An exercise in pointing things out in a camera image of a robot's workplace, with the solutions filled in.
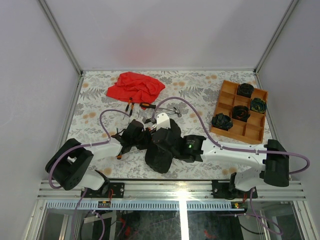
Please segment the black plastic tool case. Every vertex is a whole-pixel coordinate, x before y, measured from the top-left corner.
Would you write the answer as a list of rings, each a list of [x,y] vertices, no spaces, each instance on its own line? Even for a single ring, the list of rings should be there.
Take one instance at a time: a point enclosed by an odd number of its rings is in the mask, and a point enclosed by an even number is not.
[[[173,159],[191,160],[186,154],[185,140],[181,137],[181,129],[173,120],[170,127],[160,127],[153,135],[145,153],[145,163],[155,172],[166,174]]]

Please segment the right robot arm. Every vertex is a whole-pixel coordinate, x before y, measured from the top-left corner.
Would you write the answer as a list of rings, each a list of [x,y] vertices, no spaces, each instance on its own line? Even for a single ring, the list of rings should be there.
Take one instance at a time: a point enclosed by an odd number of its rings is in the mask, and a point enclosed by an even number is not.
[[[241,145],[235,150],[233,143],[214,144],[201,135],[184,137],[172,129],[160,128],[151,139],[151,149],[147,150],[145,160],[156,172],[168,170],[173,159],[186,163],[222,161],[248,166],[243,172],[230,176],[229,184],[218,187],[219,198],[241,198],[252,188],[267,184],[274,187],[289,186],[289,158],[281,153],[283,147],[276,140],[256,145]]]

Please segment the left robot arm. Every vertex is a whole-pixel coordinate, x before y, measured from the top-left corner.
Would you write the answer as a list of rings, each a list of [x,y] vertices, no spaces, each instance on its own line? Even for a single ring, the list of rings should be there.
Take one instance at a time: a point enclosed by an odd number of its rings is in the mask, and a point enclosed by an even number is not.
[[[107,157],[120,157],[132,147],[144,150],[151,139],[151,131],[137,120],[132,120],[126,129],[107,141],[82,144],[70,138],[45,166],[49,179],[59,184],[50,185],[53,189],[63,188],[66,191],[75,187],[87,188],[98,197],[105,197],[110,190],[110,180],[101,171],[90,170],[90,163]]]

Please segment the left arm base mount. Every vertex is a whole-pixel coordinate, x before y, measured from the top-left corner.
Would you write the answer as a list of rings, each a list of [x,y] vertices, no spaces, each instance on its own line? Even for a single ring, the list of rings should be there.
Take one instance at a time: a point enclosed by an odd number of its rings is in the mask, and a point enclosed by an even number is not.
[[[110,182],[105,185],[102,190],[88,189],[84,195],[84,198],[100,198],[100,199],[122,199],[125,193],[124,182]]]

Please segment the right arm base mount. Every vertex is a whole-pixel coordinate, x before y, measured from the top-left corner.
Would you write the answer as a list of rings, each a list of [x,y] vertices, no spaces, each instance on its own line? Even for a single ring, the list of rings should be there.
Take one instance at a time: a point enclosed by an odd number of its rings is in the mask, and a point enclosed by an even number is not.
[[[235,200],[250,198],[251,191],[242,191],[231,187],[228,180],[211,180],[212,192],[214,199]]]

